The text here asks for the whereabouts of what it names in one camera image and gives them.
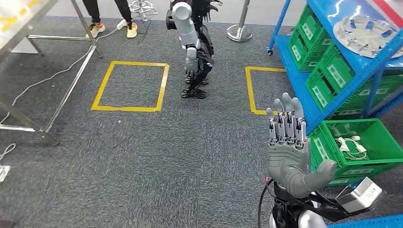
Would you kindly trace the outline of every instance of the white power cord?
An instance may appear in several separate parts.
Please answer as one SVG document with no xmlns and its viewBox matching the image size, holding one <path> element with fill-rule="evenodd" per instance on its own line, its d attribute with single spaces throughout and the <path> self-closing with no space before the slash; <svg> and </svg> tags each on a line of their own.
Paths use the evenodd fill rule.
<svg viewBox="0 0 403 228">
<path fill-rule="evenodd" d="M 115 30 L 113 30 L 112 32 L 110 32 L 110 33 L 108 33 L 108 34 L 106 34 L 106 35 L 104 35 L 104 36 L 98 37 L 98 38 L 95 40 L 95 42 L 98 42 L 98 40 L 99 40 L 100 38 L 104 38 L 104 37 L 110 36 L 112 33 L 116 32 L 117 30 L 118 30 L 118 28 L 116 28 Z M 14 99 L 14 101 L 13 101 L 13 103 L 12 103 L 12 106 L 14 106 L 15 103 L 17 102 L 17 100 L 18 100 L 21 96 L 23 96 L 23 95 L 24 95 L 29 89 L 31 89 L 32 87 L 37 86 L 37 85 L 39 85 L 39 84 L 41 84 L 41 83 L 44 83 L 44 82 L 46 82 L 46 81 L 49 81 L 49 80 L 53 79 L 54 77 L 56 77 L 57 75 L 71 70 L 71 68 L 72 68 L 75 64 L 77 64 L 79 61 L 81 61 L 82 59 L 84 59 L 84 58 L 88 55 L 88 53 L 89 53 L 89 51 L 91 50 L 91 48 L 92 48 L 92 45 L 90 46 L 90 48 L 88 49 L 88 51 L 87 51 L 81 58 L 79 58 L 77 61 L 75 61 L 74 63 L 72 63 L 67 69 L 62 70 L 62 71 L 59 71 L 59 72 L 55 73 L 54 75 L 52 75 L 52 77 L 46 78 L 46 79 L 44 79 L 44 80 L 42 80 L 42 81 L 39 81 L 39 82 L 37 82 L 37 83 L 35 83 L 35 84 L 32 84 L 32 85 L 28 86 L 24 91 L 22 91 L 22 93 L 20 93 L 20 94 Z M 4 121 L 6 121 L 9 116 L 10 116 L 10 112 L 7 112 L 7 115 L 0 121 L 0 124 L 3 124 Z M 12 143 L 12 144 L 8 145 L 8 147 L 4 150 L 4 153 L 3 153 L 2 155 L 0 155 L 0 161 L 1 161 L 1 159 L 3 159 L 3 157 L 4 157 L 6 154 L 8 154 L 8 153 L 10 153 L 11 151 L 13 151 L 16 146 L 17 146 L 16 143 Z"/>
<path fill-rule="evenodd" d="M 346 152 L 351 157 L 351 158 L 346 158 L 346 159 L 349 159 L 349 160 L 364 160 L 366 158 L 366 149 L 365 149 L 365 147 L 363 147 L 362 145 L 360 145 L 359 143 L 357 143 L 356 141 L 354 141 L 352 139 L 344 138 L 344 140 L 354 142 L 355 147 L 358 150 L 357 153 L 353 153 L 353 152 L 350 152 L 350 151 Z M 355 155 L 357 155 L 357 154 L 363 154 L 363 156 L 357 158 L 357 157 L 355 157 Z"/>
</svg>

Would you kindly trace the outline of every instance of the sneaker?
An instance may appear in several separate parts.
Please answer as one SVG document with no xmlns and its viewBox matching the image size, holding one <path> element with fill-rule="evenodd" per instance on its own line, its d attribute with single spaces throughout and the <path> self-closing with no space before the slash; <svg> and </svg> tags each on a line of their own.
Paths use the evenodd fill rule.
<svg viewBox="0 0 403 228">
<path fill-rule="evenodd" d="M 137 25 L 134 22 L 127 23 L 127 38 L 135 38 L 137 36 Z"/>
<path fill-rule="evenodd" d="M 102 23 L 99 24 L 93 23 L 92 25 L 89 26 L 89 31 L 95 38 L 98 36 L 98 33 L 105 31 L 105 26 Z"/>
</svg>

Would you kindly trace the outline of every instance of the carpet floor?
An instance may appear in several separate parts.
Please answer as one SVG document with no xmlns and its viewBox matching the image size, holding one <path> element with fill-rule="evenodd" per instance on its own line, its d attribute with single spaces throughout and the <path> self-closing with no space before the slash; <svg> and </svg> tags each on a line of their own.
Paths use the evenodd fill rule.
<svg viewBox="0 0 403 228">
<path fill-rule="evenodd" d="M 118 19 L 105 19 L 104 34 Z M 51 133 L 51 147 L 35 134 L 0 131 L 0 148 L 17 143 L 2 164 L 11 165 L 0 184 L 0 219 L 17 228 L 253 228 L 268 163 L 268 122 L 250 111 L 245 67 L 282 68 L 278 53 L 266 54 L 274 28 L 250 25 L 254 37 L 235 43 L 229 24 L 208 24 L 216 55 L 204 100 L 182 99 L 185 53 L 177 32 L 152 21 L 147 36 L 128 40 L 125 31 L 100 39 L 94 55 Z M 139 23 L 139 31 L 146 24 Z M 83 36 L 75 18 L 46 17 L 35 35 Z M 68 68 L 89 48 L 86 42 L 38 40 L 44 56 L 11 54 L 0 64 L 0 93 L 12 102 L 27 86 Z M 167 63 L 160 112 L 91 111 L 111 61 Z M 42 126 L 49 121 L 79 66 L 30 89 L 16 106 Z M 293 90 L 286 73 L 251 72 L 256 108 L 265 110 Z M 163 68 L 116 65 L 99 105 L 155 107 Z M 382 121 L 403 145 L 403 106 Z M 20 124 L 9 118 L 6 124 Z M 385 197 L 361 220 L 403 213 L 403 167 L 374 178 Z M 336 196 L 341 187 L 323 188 Z M 263 201 L 269 227 L 273 200 Z"/>
</svg>

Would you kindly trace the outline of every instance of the person's leg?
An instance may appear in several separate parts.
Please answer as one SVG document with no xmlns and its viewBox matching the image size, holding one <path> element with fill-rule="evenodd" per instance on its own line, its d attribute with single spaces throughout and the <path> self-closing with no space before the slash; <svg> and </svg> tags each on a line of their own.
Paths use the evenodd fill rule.
<svg viewBox="0 0 403 228">
<path fill-rule="evenodd" d="M 101 23 L 99 18 L 99 8 L 97 0 L 83 0 L 83 3 L 88 11 L 88 14 L 92 17 L 92 23 Z"/>
<path fill-rule="evenodd" d="M 132 12 L 130 11 L 129 4 L 126 0 L 115 0 L 119 12 L 127 22 L 127 38 L 134 38 L 137 36 L 137 25 L 132 19 Z"/>
<path fill-rule="evenodd" d="M 119 9 L 122 17 L 127 21 L 132 21 L 132 12 L 130 11 L 129 4 L 127 4 L 126 0 L 115 0 L 116 5 Z"/>
<path fill-rule="evenodd" d="M 105 31 L 105 26 L 101 23 L 99 17 L 99 8 L 97 0 L 83 0 L 83 3 L 88 11 L 88 14 L 92 18 L 92 25 L 89 26 L 92 36 L 95 38 L 98 33 Z"/>
</svg>

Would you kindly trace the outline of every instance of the blue shelving unit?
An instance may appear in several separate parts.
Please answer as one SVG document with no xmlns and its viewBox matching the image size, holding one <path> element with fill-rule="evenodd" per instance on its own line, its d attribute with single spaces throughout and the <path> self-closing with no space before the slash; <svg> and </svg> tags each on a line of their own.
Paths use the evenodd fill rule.
<svg viewBox="0 0 403 228">
<path fill-rule="evenodd" d="M 403 215 L 374 218 L 328 226 L 329 228 L 403 228 Z"/>
<path fill-rule="evenodd" d="M 287 75 L 294 88 L 295 94 L 300 99 L 304 113 L 307 119 L 307 133 L 310 133 L 322 120 L 333 114 L 357 89 L 359 89 L 369 78 L 374 77 L 374 83 L 370 93 L 370 99 L 365 109 L 365 117 L 379 117 L 385 112 L 403 102 L 403 90 L 396 93 L 394 97 L 385 101 L 380 107 L 370 113 L 372 101 L 378 88 L 379 81 L 384 69 L 399 70 L 403 69 L 403 57 L 391 59 L 393 53 L 403 46 L 403 29 L 391 40 L 375 58 L 360 56 L 338 42 L 333 34 L 333 25 L 345 17 L 356 14 L 364 14 L 374 19 L 386 20 L 378 11 L 376 11 L 366 0 L 307 0 L 317 18 L 320 20 L 330 37 L 336 43 L 340 52 L 349 62 L 355 76 L 338 93 L 336 98 L 326 106 L 325 110 L 320 111 L 314 102 L 311 94 L 305 87 L 309 73 L 298 72 L 291 53 L 287 48 L 289 36 L 278 35 L 284 16 L 287 12 L 291 0 L 286 0 L 280 18 L 278 19 L 274 35 L 268 46 L 268 53 L 272 54 L 274 44 L 277 45 L 277 51 L 283 61 Z"/>
</svg>

